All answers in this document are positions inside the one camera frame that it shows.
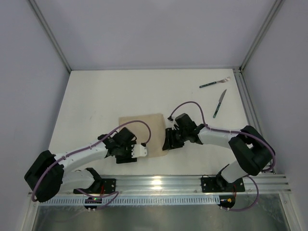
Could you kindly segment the beige cloth napkin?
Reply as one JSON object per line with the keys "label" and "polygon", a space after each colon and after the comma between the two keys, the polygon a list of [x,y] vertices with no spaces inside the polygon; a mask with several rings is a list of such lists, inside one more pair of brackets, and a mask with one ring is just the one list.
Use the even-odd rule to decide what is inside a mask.
{"label": "beige cloth napkin", "polygon": [[[142,154],[139,158],[155,158],[167,155],[168,151],[163,151],[163,145],[166,135],[166,124],[162,114],[126,116],[118,119],[119,125],[129,121],[140,120],[145,122],[151,130],[150,141],[146,144],[147,154]],[[137,144],[144,143],[149,138],[148,128],[140,122],[125,125],[136,137]]]}

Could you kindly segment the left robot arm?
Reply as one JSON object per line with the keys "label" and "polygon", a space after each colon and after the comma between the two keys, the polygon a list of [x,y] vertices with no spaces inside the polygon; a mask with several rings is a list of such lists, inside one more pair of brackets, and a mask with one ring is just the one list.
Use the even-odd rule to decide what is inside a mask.
{"label": "left robot arm", "polygon": [[68,153],[41,152],[24,176],[32,190],[32,201],[46,202],[66,191],[99,194],[103,185],[99,173],[92,167],[84,170],[80,167],[109,156],[129,159],[136,140],[129,129],[123,128],[112,137],[103,134],[94,144]]}

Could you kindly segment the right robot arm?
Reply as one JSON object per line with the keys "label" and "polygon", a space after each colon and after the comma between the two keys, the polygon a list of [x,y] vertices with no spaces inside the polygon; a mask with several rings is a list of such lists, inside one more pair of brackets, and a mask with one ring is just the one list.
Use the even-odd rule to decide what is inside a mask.
{"label": "right robot arm", "polygon": [[243,177],[258,175],[275,157],[273,148],[252,126],[245,126],[239,131],[207,128],[204,124],[196,125],[186,113],[169,120],[175,124],[166,129],[164,151],[181,148],[190,141],[224,147],[232,150],[235,156],[233,163],[203,181],[204,192],[231,192],[243,182]]}

